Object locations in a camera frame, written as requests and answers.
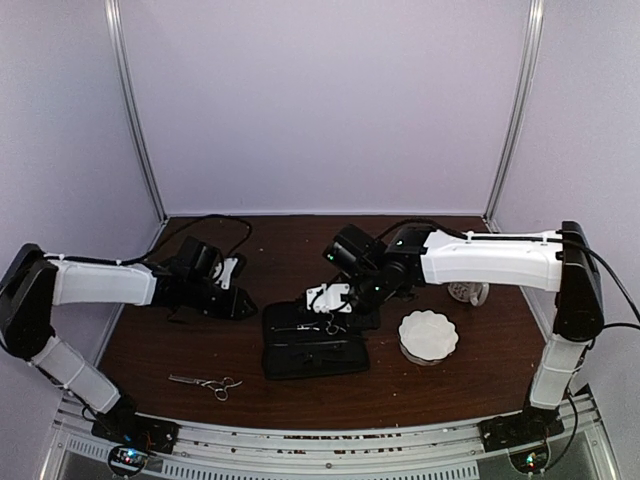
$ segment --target scalloped bowl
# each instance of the scalloped bowl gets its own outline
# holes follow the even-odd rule
[[[453,353],[458,334],[453,323],[441,313],[415,311],[402,319],[398,328],[400,350],[418,365],[437,365]]]

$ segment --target white panel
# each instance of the white panel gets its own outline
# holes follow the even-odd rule
[[[122,2],[170,213],[479,213],[529,2]]]
[[[25,242],[78,255],[144,250],[157,223],[103,3],[3,1],[0,65],[0,272]],[[112,311],[59,307],[53,322],[92,360]],[[34,369],[0,351],[0,478],[35,478],[59,398]]]
[[[498,224],[505,231],[577,220],[640,301],[640,3],[547,2],[539,63]],[[608,322],[635,322],[603,272]],[[536,292],[547,321],[553,296]],[[623,477],[640,462],[640,335],[607,330],[587,355]]]

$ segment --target white bracket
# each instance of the white bracket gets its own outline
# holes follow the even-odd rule
[[[220,269],[222,268],[222,275],[220,278],[216,280],[216,285],[220,285],[223,290],[229,290],[229,285],[231,285],[231,274],[233,273],[233,269],[238,265],[238,259],[235,257],[225,258],[224,263],[222,265],[218,264],[213,272],[214,277],[220,275]]]
[[[316,313],[351,313],[351,305],[345,305],[344,298],[349,294],[349,288],[348,283],[335,283],[328,287],[323,283],[319,287],[309,288],[307,289],[307,308],[311,310],[311,304],[313,304],[313,311]]]

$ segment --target wooden table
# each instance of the wooden table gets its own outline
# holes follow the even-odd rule
[[[336,270],[321,256],[335,233],[355,223],[377,234],[394,217],[253,217],[254,235],[240,251],[248,265],[237,281],[253,300],[293,300],[307,287],[326,282]],[[481,231],[476,217],[440,217],[457,229]],[[166,232],[185,222],[173,219]],[[177,250],[190,234],[223,251],[245,227],[220,220],[179,234],[157,258]],[[102,359],[102,370],[139,403],[143,413],[196,422],[282,429],[349,429],[431,424],[495,415],[521,408],[544,346],[517,287],[492,286],[485,305],[453,300],[445,286],[417,291],[419,298],[393,299],[382,308],[382,327],[367,332],[371,369],[336,377],[267,381],[261,316],[241,322],[179,311],[171,323],[158,308],[128,306]],[[444,313],[460,340],[454,354],[432,367],[407,361],[397,328],[414,310]],[[242,380],[226,403],[212,392],[167,380],[169,374]]]

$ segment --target silver scissors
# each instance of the silver scissors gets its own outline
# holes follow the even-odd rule
[[[221,381],[217,380],[202,380],[199,378],[180,377],[178,375],[169,375],[169,380],[172,382],[186,383],[188,385],[198,385],[199,387],[205,387],[213,391],[213,394],[221,402],[226,402],[229,398],[230,388],[239,387],[242,385],[242,380],[236,382],[231,377],[224,377]]]

